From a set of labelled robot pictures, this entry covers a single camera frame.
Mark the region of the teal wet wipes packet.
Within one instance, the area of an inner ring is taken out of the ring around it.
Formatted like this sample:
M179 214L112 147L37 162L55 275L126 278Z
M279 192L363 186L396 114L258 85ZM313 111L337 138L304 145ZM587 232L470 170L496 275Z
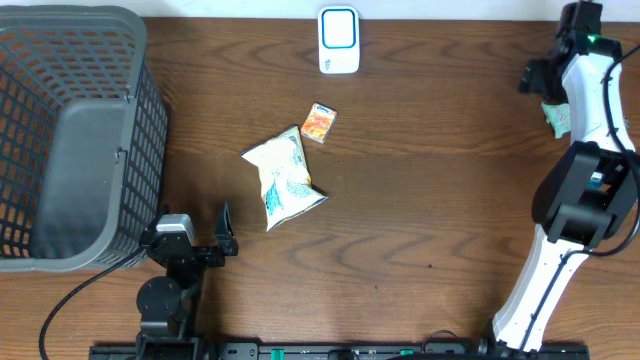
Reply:
M560 139L571 131L570 108L567 103L558 105L542 103L541 108L556 139Z

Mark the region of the cream snack bag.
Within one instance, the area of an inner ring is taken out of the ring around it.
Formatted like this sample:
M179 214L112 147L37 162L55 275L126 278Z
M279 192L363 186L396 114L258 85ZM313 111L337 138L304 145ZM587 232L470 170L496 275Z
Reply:
M313 188L298 126L245 150L241 157L258 169L267 232L328 199Z

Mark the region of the small orange box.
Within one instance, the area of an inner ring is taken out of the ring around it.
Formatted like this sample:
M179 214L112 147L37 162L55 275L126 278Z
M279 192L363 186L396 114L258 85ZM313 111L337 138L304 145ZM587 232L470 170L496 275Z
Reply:
M301 135L324 144L336 119L336 110L314 103L300 129Z

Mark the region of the teal Listerine mouthwash bottle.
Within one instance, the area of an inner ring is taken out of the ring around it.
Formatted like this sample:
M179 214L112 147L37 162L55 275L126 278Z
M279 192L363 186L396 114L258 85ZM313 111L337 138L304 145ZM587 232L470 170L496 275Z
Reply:
M601 190L604 186L604 174L595 171L589 180L588 188L590 190Z

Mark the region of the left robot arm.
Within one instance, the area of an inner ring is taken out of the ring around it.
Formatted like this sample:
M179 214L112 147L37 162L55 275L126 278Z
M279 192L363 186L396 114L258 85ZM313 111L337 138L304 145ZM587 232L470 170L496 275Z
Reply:
M148 280L138 291L137 359L215 356L209 341L195 333L195 318L206 271L224 266L239 251L228 205L218 214L213 238L213 245L195 245L195 230L186 214L161 214L142 233L139 245L166 273Z

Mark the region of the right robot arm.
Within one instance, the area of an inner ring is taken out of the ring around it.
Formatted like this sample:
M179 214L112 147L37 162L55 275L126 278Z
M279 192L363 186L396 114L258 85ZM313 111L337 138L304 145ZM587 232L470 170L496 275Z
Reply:
M478 355L497 359L570 359L586 347L545 346L546 325L580 265L628 247L632 225L616 247L599 250L629 212L639 209L639 155L627 132L619 78L626 54L601 33L603 6L566 4L548 55L532 59L519 83L522 93L569 108L571 143L536 190L535 236L516 285L491 321Z

